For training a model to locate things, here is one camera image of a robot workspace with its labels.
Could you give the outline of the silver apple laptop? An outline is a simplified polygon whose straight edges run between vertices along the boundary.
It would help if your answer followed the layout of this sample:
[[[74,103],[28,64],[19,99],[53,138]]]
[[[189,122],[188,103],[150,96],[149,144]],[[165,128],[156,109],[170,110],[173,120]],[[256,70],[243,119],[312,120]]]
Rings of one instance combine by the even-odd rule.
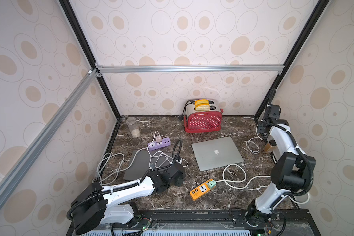
[[[200,171],[244,162],[231,137],[194,143],[192,148]]]

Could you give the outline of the orange power strip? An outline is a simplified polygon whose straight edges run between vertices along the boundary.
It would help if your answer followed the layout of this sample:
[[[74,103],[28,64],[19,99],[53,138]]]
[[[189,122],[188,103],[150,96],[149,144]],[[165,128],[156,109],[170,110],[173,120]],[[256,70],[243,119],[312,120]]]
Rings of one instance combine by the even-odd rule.
[[[210,188],[208,186],[209,182],[210,181],[206,181],[203,184],[199,185],[198,187],[190,191],[189,194],[193,201],[196,201],[197,199],[204,196],[206,193],[210,191]]]

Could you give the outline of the green charger adapter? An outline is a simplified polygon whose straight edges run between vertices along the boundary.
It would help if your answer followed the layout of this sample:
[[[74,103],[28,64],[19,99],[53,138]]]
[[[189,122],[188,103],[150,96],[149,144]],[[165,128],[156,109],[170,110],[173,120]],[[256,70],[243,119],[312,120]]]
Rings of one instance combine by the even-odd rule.
[[[210,180],[207,182],[207,186],[209,189],[213,189],[216,187],[216,181],[215,180]]]

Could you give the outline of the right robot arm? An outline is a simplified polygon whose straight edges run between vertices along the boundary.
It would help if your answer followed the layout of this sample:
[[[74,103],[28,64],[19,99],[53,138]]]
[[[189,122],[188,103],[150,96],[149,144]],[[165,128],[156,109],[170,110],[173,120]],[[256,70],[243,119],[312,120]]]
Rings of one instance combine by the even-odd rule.
[[[286,197],[308,193],[314,182],[316,160],[299,147],[290,125],[280,118],[280,114],[280,106],[268,104],[257,128],[258,133],[267,134],[271,141],[275,141],[275,155],[279,154],[279,158],[271,170],[271,183],[248,206],[245,218],[252,226],[267,222],[273,210]]]

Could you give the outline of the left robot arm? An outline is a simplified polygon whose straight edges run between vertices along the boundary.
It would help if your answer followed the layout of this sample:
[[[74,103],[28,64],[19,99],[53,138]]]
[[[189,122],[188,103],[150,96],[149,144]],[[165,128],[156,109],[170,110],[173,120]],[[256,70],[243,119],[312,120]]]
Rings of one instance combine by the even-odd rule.
[[[176,162],[149,169],[142,178],[127,183],[101,186],[94,182],[72,201],[66,217],[73,222],[76,235],[88,233],[100,224],[128,226],[141,218],[130,200],[162,193],[171,186],[181,187],[185,177],[185,168]]]

